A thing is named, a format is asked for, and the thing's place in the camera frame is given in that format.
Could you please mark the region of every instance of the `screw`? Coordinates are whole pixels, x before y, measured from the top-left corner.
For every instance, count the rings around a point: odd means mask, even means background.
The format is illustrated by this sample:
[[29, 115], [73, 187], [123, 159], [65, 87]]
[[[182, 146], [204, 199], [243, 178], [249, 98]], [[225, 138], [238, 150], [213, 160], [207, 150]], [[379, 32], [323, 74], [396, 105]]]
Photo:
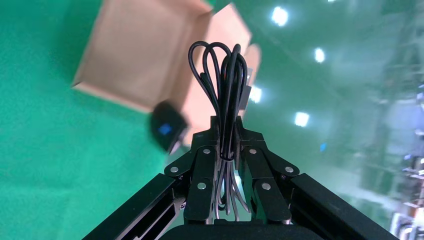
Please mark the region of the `screw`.
[[270, 190], [271, 189], [271, 185], [269, 185], [268, 183], [262, 183], [262, 188], [265, 190]]
[[293, 170], [292, 167], [287, 166], [287, 167], [285, 167], [285, 171], [288, 172], [288, 173], [293, 173], [294, 170]]
[[205, 189], [205, 188], [206, 188], [206, 184], [204, 184], [203, 182], [200, 182], [200, 183], [197, 185], [197, 188], [198, 188], [198, 189], [200, 189], [200, 190], [203, 190], [203, 189]]

